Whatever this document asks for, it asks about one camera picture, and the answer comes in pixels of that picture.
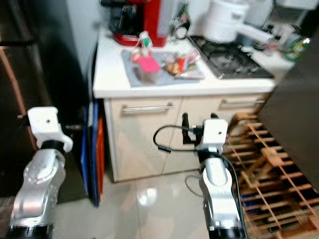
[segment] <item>tile floor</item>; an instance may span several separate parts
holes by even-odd
[[[15,197],[0,197],[0,239],[6,235],[14,199]]]
[[[88,199],[55,210],[55,239],[208,239],[202,198],[184,172],[113,184],[105,176],[99,208]],[[190,187],[200,193],[198,180]]]

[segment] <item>black cable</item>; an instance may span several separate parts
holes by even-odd
[[[238,205],[237,206],[238,206],[238,211],[239,211],[240,222],[241,222],[241,226],[242,226],[242,228],[244,230],[245,238],[248,238],[248,234],[247,234],[247,230],[246,230],[246,224],[245,224],[245,219],[244,219],[243,207],[241,205],[241,198],[240,198],[240,192],[239,192],[239,183],[238,183],[238,178],[237,178],[237,174],[236,174],[234,165],[224,155],[221,155],[219,153],[212,153],[212,154],[215,155],[216,157],[220,157],[224,161],[226,161],[228,163],[228,165],[231,167],[231,169],[232,169],[232,171],[234,173],[236,189],[237,189],[237,200],[238,200]]]
[[[166,151],[168,153],[171,153],[172,151],[177,151],[177,152],[197,152],[198,150],[196,149],[179,149],[179,148],[170,148],[168,146],[165,146],[165,145],[161,145],[161,144],[158,144],[156,142],[156,136],[157,134],[164,128],[180,128],[180,129],[184,129],[184,130],[187,130],[189,132],[193,132],[193,130],[191,128],[187,128],[187,127],[183,127],[183,126],[178,126],[178,125],[173,125],[173,124],[168,124],[168,125],[164,125],[162,127],[160,127],[158,130],[156,130],[156,132],[154,133],[154,136],[153,136],[153,142],[154,144],[159,148],[159,150],[163,150],[163,151]]]
[[[189,186],[188,183],[187,183],[187,180],[188,180],[189,178],[196,178],[196,179],[199,180],[199,177],[196,176],[196,175],[188,175],[188,176],[185,177],[184,182],[185,182],[186,187],[189,189],[189,191],[190,191],[192,194],[194,194],[194,195],[196,195],[196,196],[198,196],[198,197],[200,197],[200,198],[203,198],[204,196],[203,196],[202,194],[196,193],[194,190],[192,190],[192,189],[190,188],[190,186]]]

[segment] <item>cabinet door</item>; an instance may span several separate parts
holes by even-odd
[[[162,174],[167,153],[153,143],[165,124],[176,124],[181,98],[113,99],[112,115],[118,181]],[[174,130],[165,129],[158,142],[169,145]]]
[[[254,112],[262,103],[264,95],[203,96],[184,97],[181,103],[177,125],[182,123],[183,113],[188,113],[189,125],[202,125],[211,113],[230,123],[237,112]],[[194,149],[194,145],[182,145],[181,130],[176,129],[170,144],[174,148]],[[193,152],[172,152],[166,158],[163,173],[172,173],[199,168],[197,154]]]

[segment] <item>red coffee machine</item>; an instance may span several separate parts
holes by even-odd
[[[161,14],[167,9],[167,0],[165,5],[161,5],[161,0],[127,0],[123,3],[121,1],[112,1],[110,4],[103,4],[111,6],[111,19],[109,28],[114,33],[114,38],[117,42],[124,46],[135,46],[139,40],[138,35],[142,31],[148,31],[149,36],[153,42],[153,46],[162,47],[166,43],[167,31],[163,31],[163,24],[169,24],[167,12]]]

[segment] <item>kitchen counter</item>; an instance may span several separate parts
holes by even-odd
[[[187,52],[193,48],[189,40],[179,40],[176,45],[167,43],[163,48],[154,51]],[[198,66],[205,78],[199,83],[176,84],[169,86],[131,87],[124,63],[121,57],[123,49],[132,50],[118,44],[110,31],[101,28],[99,32],[97,60],[93,92],[96,98],[123,97],[165,97],[165,96],[195,96],[222,94],[269,93],[275,85],[292,68],[293,63],[285,60],[279,52],[268,57],[252,48],[252,58],[261,66],[274,74],[274,79],[235,79],[219,80],[201,59]]]

